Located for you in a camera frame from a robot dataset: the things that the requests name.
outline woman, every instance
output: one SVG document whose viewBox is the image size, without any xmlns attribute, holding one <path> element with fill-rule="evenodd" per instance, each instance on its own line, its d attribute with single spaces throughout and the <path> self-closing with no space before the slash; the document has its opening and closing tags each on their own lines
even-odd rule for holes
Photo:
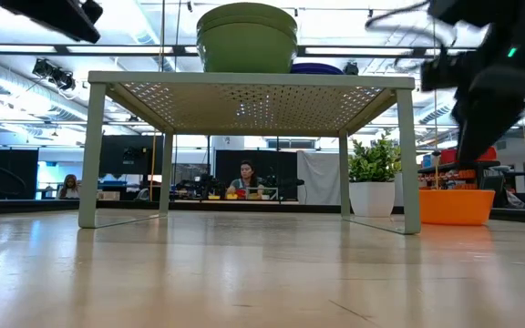
<svg viewBox="0 0 525 328">
<path fill-rule="evenodd" d="M 77 176 L 68 174 L 64 178 L 64 185 L 56 195 L 57 200 L 78 200 Z"/>
<path fill-rule="evenodd" d="M 236 193 L 236 190 L 246 190 L 247 188 L 264 188 L 261 184 L 261 181 L 256 177 L 256 171 L 254 166 L 248 160 L 243 160 L 241 163 L 241 178 L 234 180 L 228 190 L 226 190 L 226 195 L 232 195 Z M 262 189 L 248 189 L 250 195 L 247 196 L 248 199 L 261 200 L 263 198 Z"/>
</svg>

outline stacked bowls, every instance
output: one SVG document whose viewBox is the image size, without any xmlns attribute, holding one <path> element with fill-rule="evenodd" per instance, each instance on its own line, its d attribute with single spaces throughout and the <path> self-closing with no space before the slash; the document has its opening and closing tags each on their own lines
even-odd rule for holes
<svg viewBox="0 0 525 328">
<path fill-rule="evenodd" d="M 297 23 L 271 5 L 221 5 L 200 18 L 198 52 L 205 72 L 289 73 Z"/>
<path fill-rule="evenodd" d="M 302 63 L 293 65 L 291 74 L 343 75 L 344 71 L 327 64 Z"/>
</svg>

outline orange planter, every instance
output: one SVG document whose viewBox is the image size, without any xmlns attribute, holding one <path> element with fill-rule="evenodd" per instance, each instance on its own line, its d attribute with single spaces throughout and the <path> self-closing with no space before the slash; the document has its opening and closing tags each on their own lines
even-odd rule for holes
<svg viewBox="0 0 525 328">
<path fill-rule="evenodd" d="M 485 224 L 494 195 L 493 190 L 420 190 L 420 220 L 429 224 Z"/>
</svg>

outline red object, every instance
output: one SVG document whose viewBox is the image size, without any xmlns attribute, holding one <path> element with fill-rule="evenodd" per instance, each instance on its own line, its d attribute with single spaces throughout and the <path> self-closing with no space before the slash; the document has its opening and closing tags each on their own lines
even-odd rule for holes
<svg viewBox="0 0 525 328">
<path fill-rule="evenodd" d="M 238 195 L 240 200 L 244 200 L 246 198 L 246 190 L 236 190 L 236 195 Z"/>
<path fill-rule="evenodd" d="M 457 160 L 456 149 L 441 150 L 441 164 L 454 163 Z"/>
<path fill-rule="evenodd" d="M 481 155 L 477 161 L 492 161 L 498 158 L 498 152 L 495 147 L 489 147 L 483 155 Z M 457 150 L 456 149 L 445 149 L 441 150 L 441 164 L 450 164 L 457 161 Z"/>
<path fill-rule="evenodd" d="M 488 151 L 486 151 L 483 155 L 481 155 L 478 158 L 478 161 L 492 161 L 496 160 L 498 158 L 498 152 L 496 151 L 496 148 L 491 146 L 489 147 Z"/>
</svg>

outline shelf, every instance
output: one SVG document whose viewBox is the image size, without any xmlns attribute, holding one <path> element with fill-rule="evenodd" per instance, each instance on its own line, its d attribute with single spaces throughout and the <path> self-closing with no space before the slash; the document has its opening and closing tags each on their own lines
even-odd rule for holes
<svg viewBox="0 0 525 328">
<path fill-rule="evenodd" d="M 498 166 L 499 162 L 494 161 L 480 161 L 475 163 L 469 163 L 469 164 L 459 164 L 459 163 L 450 163 L 450 164 L 443 164 L 438 166 L 439 172 L 444 172 L 452 169 L 478 169 L 479 167 L 482 168 L 491 168 L 494 166 Z M 420 169 L 418 173 L 427 174 L 427 173 L 435 173 L 435 167 L 426 168 L 426 169 Z"/>
<path fill-rule="evenodd" d="M 90 72 L 107 95 L 175 134 L 338 137 L 396 103 L 412 77 Z"/>
</svg>

